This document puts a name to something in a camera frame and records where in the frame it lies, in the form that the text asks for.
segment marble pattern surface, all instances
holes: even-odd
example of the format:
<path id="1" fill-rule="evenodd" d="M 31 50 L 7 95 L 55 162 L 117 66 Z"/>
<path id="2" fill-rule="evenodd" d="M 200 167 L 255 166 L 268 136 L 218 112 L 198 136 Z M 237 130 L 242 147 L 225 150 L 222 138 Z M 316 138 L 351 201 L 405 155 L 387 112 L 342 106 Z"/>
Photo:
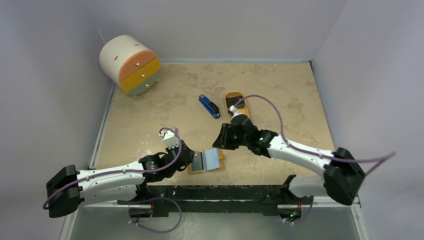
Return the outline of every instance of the marble pattern surface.
<path id="1" fill-rule="evenodd" d="M 161 127 L 177 127 L 192 150 L 209 149 L 222 123 L 229 122 L 224 96 L 229 92 L 258 94 L 280 110 L 284 133 L 292 141 L 333 150 L 333 141 L 309 63 L 293 64 L 163 64 L 160 81 L 132 97 L 119 88 L 109 109 L 97 169 L 116 167 L 164 151 Z M 198 101 L 205 94 L 221 111 L 214 119 Z M 246 100 L 250 118 L 259 129 L 279 132 L 270 105 L 259 98 Z M 280 159 L 252 154 L 245 147 L 224 150 L 225 169 L 188 175 L 177 172 L 153 185 L 256 185 L 282 184 L 291 174 L 313 172 Z"/>

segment gray wall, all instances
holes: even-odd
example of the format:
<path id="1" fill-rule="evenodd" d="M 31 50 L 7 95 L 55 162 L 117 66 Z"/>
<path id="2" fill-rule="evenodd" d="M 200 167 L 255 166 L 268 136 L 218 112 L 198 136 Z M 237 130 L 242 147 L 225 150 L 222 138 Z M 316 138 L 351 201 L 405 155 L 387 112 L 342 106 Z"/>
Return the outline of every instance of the gray wall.
<path id="1" fill-rule="evenodd" d="M 42 210 L 45 186 L 91 157 L 112 86 L 103 41 L 79 0 L 0 6 L 0 238 L 58 239 L 64 221 Z"/>
<path id="2" fill-rule="evenodd" d="M 360 191 L 370 239 L 424 236 L 423 13 L 422 0 L 348 0 L 314 63 L 335 144 L 398 152 Z"/>
<path id="3" fill-rule="evenodd" d="M 105 41 L 139 39 L 162 61 L 312 60 L 347 0 L 86 0 Z"/>

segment blue stapler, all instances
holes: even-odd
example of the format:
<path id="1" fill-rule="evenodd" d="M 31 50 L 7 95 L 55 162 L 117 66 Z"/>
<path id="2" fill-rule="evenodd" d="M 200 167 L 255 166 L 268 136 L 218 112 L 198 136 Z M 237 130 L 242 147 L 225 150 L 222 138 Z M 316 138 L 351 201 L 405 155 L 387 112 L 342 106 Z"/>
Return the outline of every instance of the blue stapler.
<path id="1" fill-rule="evenodd" d="M 210 115 L 212 115 L 214 119 L 219 119 L 221 117 L 220 109 L 218 106 L 209 100 L 209 98 L 207 98 L 205 95 L 202 94 L 199 96 L 199 102 L 210 113 Z"/>

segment white enclosure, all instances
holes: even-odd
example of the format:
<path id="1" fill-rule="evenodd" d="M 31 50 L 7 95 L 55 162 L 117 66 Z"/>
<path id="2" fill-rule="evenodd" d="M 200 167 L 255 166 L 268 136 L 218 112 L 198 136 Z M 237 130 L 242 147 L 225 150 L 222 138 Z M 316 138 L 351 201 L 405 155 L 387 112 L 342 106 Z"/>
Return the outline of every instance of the white enclosure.
<path id="1" fill-rule="evenodd" d="M 423 26 L 422 0 L 0 0 L 0 238 L 59 238 L 45 184 L 87 166 L 112 86 L 99 53 L 128 34 L 168 62 L 313 60 L 335 145 L 398 153 L 360 191 L 370 239 L 421 239 Z"/>

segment orange object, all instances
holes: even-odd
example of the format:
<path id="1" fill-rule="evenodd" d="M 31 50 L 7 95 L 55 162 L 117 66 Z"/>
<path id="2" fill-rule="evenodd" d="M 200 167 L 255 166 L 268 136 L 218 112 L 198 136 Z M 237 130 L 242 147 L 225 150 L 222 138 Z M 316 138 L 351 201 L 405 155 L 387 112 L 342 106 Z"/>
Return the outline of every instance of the orange object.
<path id="1" fill-rule="evenodd" d="M 244 98 L 245 96 L 243 93 L 239 91 L 232 91 L 225 95 L 225 106 L 226 110 L 228 112 L 228 109 L 231 107 L 231 105 L 236 104 L 238 99 Z M 250 118 L 248 105 L 246 104 L 246 101 L 244 100 L 244 106 L 243 107 L 237 107 L 237 111 L 239 111 L 241 114 L 246 115 L 248 118 Z"/>
<path id="2" fill-rule="evenodd" d="M 124 79 L 128 78 L 131 74 L 137 72 L 140 68 L 144 67 L 155 59 L 156 53 L 152 50 L 147 49 L 139 51 L 134 55 L 130 56 L 119 69 L 118 79 L 119 82 L 122 82 Z"/>

